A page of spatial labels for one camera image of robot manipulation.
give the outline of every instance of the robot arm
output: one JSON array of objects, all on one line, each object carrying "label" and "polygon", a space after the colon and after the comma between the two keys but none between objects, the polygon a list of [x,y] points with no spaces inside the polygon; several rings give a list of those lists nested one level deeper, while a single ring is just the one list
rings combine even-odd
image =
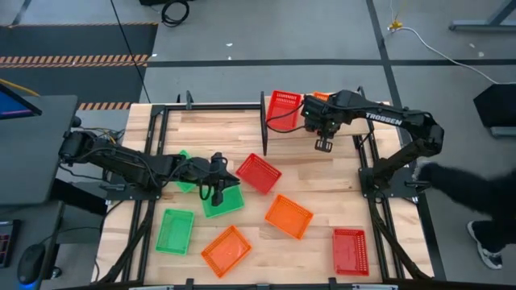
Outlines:
[{"label": "robot arm", "polygon": [[441,152],[444,130],[431,114],[420,110],[398,109],[366,100],[357,92],[341,90],[326,100],[306,95],[301,115],[305,117],[307,131],[316,131],[320,139],[315,149],[330,152],[333,139],[340,125],[351,124],[356,118],[366,118],[406,129],[412,142],[388,159],[381,158],[372,169],[374,184],[385,189],[394,172],[419,156],[433,156]]},{"label": "robot arm", "polygon": [[213,190],[211,203],[223,202],[222,191],[238,185],[239,179],[227,172],[227,159],[217,152],[211,160],[183,155],[148,155],[88,131],[74,131],[66,136],[60,149],[62,163],[92,163],[122,176],[129,184],[146,190],[162,189],[169,181],[181,181],[208,187],[207,199]]}]

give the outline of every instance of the computer monitor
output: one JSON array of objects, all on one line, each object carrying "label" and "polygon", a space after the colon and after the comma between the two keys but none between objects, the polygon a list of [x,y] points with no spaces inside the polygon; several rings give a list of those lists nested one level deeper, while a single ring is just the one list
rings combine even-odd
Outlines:
[{"label": "computer monitor", "polygon": [[41,115],[41,110],[0,84],[0,120]]}]

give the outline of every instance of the metal post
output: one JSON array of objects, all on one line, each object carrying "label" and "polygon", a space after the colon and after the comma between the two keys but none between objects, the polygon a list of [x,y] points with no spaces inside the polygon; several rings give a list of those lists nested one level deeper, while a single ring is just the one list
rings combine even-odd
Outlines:
[{"label": "metal post", "polygon": [[507,0],[487,20],[454,20],[451,31],[516,31],[515,21],[504,21],[516,9],[516,0]]}]

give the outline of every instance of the orange basket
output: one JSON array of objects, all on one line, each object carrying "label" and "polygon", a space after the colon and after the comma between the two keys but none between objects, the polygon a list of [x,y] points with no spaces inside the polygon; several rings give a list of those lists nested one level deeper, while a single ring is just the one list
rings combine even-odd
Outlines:
[{"label": "orange basket", "polygon": [[321,101],[328,101],[328,98],[330,97],[329,93],[320,93],[320,92],[314,92],[314,97]]},{"label": "orange basket", "polygon": [[278,194],[265,220],[296,239],[302,239],[313,216],[310,211]]},{"label": "orange basket", "polygon": [[249,254],[251,249],[251,244],[236,226],[230,226],[202,251],[201,256],[215,275],[222,278]]}]

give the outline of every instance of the green basket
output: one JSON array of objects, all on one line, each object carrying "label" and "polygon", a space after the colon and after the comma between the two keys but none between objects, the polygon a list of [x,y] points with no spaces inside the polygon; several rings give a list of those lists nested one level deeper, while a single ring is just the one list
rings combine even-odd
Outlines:
[{"label": "green basket", "polygon": [[[206,195],[208,191],[207,187],[202,189],[202,194]],[[202,208],[204,209],[204,215],[207,218],[214,218],[221,214],[230,213],[237,209],[242,209],[245,203],[243,202],[242,189],[240,185],[231,186],[223,191],[224,201],[219,206],[211,205],[211,196],[202,201]]]},{"label": "green basket", "polygon": [[166,209],[161,221],[156,251],[186,255],[195,214],[187,210]]},{"label": "green basket", "polygon": [[[181,150],[181,152],[179,152],[179,154],[186,157],[186,159],[191,158],[190,154],[188,154],[188,152],[185,150]],[[180,181],[176,181],[176,185],[183,193],[190,192],[192,189],[194,189],[197,186],[195,184],[191,184],[188,182],[180,182]]]}]

